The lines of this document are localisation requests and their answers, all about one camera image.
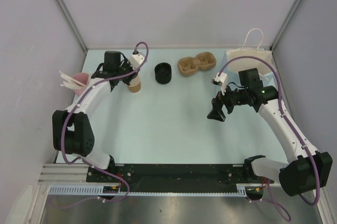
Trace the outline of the stack of brown paper cups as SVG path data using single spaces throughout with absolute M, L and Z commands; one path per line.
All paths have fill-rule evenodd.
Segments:
M 132 93 L 137 93 L 141 90 L 141 79 L 138 74 L 131 79 L 127 87 Z

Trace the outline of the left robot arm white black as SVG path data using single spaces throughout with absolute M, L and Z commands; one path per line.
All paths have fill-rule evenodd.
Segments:
M 104 62 L 91 75 L 78 99 L 65 110 L 53 113 L 53 146 L 62 153 L 67 164 L 82 159 L 99 168 L 97 174 L 104 181 L 116 177 L 116 168 L 110 165 L 112 157 L 103 153 L 95 143 L 90 117 L 119 82 L 129 84 L 137 76 L 136 70 L 143 61 L 142 54 L 126 58 L 121 52 L 106 51 Z

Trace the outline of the stack of black lids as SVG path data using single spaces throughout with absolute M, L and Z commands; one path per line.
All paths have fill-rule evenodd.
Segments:
M 169 63 L 159 63 L 154 68 L 155 80 L 159 84 L 168 84 L 172 79 L 172 68 Z

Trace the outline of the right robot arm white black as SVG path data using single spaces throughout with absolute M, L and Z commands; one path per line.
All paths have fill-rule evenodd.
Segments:
M 264 86 L 256 68 L 239 72 L 240 86 L 231 89 L 227 74 L 217 73 L 212 83 L 220 91 L 212 99 L 208 119 L 225 121 L 222 108 L 231 114 L 235 106 L 248 105 L 267 122 L 285 152 L 287 162 L 271 160 L 264 155 L 246 158 L 243 177 L 256 182 L 261 177 L 281 184 L 289 196 L 325 187 L 332 167 L 332 157 L 318 149 L 300 131 L 286 111 L 274 86 Z

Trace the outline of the brown cup carrier stack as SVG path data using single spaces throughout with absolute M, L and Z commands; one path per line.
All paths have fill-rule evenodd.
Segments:
M 184 57 L 179 59 L 177 67 L 183 76 L 191 76 L 198 71 L 214 68 L 216 58 L 211 52 L 202 52 L 195 57 Z

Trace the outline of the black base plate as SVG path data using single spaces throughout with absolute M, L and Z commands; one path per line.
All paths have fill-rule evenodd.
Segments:
M 116 165 L 113 172 L 130 190 L 219 192 L 239 184 L 262 188 L 266 182 L 243 164 L 124 164 Z

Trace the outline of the pink cup holder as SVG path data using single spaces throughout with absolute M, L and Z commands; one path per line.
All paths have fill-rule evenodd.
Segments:
M 80 96 L 87 88 L 91 80 L 91 75 L 88 73 L 77 73 L 72 78 L 82 84 L 82 85 L 77 84 L 78 87 L 73 90 L 77 96 Z

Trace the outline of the aluminium frame rail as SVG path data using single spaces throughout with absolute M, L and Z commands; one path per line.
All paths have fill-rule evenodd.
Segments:
M 45 164 L 38 179 L 45 185 L 79 185 L 86 183 L 88 166 L 85 164 Z

